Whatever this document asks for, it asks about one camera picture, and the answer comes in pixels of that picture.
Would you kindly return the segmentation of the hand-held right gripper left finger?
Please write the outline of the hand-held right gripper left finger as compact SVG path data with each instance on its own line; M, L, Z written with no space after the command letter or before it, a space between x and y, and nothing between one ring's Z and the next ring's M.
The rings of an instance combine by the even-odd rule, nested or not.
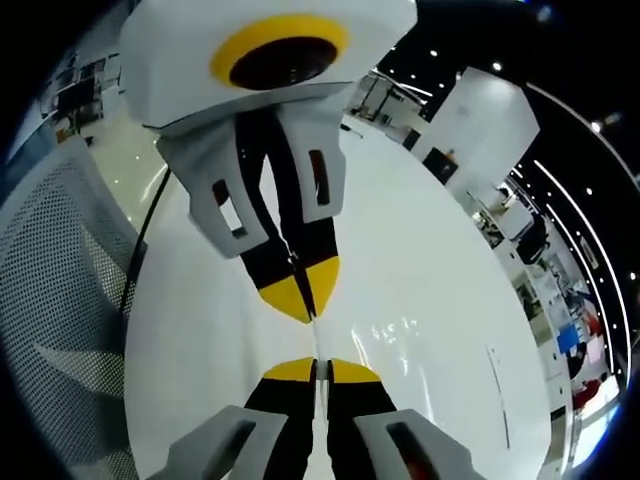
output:
M269 369L244 406L224 407L169 447L161 479L300 479L312 450L318 361Z

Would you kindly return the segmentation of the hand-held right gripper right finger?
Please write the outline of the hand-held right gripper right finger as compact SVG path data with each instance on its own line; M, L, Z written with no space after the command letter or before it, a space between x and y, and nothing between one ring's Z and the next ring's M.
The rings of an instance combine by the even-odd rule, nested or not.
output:
M470 451L413 409L399 409L380 377L329 365L327 450L337 479L480 479Z

